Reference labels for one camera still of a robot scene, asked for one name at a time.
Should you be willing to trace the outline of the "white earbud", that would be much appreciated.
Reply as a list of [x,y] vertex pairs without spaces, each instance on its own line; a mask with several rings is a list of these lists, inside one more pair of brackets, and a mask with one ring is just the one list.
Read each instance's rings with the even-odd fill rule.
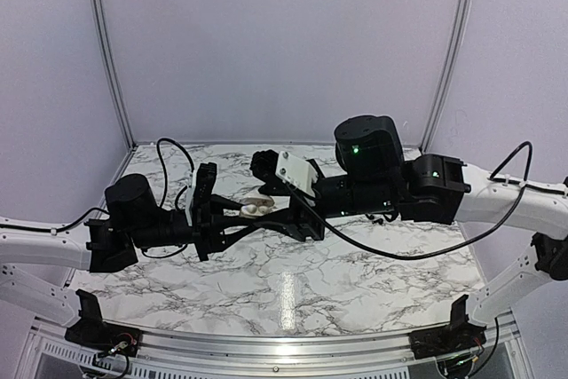
[[258,207],[254,204],[247,205],[244,210],[250,215],[258,214]]

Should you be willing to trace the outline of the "white oval charging case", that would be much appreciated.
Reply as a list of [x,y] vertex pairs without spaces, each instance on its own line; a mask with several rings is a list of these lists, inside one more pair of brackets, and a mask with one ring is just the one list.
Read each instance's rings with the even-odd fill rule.
[[[275,205],[275,200],[271,196],[263,195],[258,192],[258,189],[254,189],[248,193],[246,193],[241,198],[241,210],[240,216],[246,218],[257,218],[269,214],[272,212],[272,209]],[[247,205],[254,204],[258,207],[258,214],[257,215],[250,215],[248,214],[244,208]]]

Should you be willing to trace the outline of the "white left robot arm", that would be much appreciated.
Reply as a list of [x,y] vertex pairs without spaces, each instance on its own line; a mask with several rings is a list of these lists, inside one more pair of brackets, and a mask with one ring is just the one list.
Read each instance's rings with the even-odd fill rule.
[[84,215],[69,225],[17,225],[1,221],[1,297],[65,328],[94,348],[112,340],[98,299],[83,290],[56,290],[43,279],[17,272],[17,264],[54,265],[89,273],[120,272],[139,251],[195,247],[200,260],[227,249],[261,227],[268,209],[212,192],[204,178],[187,191],[184,210],[159,206],[145,176],[129,174],[105,191],[105,218]]

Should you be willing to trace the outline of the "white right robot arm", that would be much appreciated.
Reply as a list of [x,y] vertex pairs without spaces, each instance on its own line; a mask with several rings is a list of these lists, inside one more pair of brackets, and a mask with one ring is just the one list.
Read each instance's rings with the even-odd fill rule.
[[532,232],[531,244],[514,264],[454,305],[456,318],[439,333],[449,351],[473,337],[474,325],[487,325],[535,289],[566,279],[566,185],[533,184],[439,154],[406,160],[396,124],[386,115],[349,118],[334,136],[339,176],[325,177],[315,161],[286,151],[261,151],[251,161],[268,194],[289,198],[275,220],[297,240],[320,239],[333,218],[356,215]]

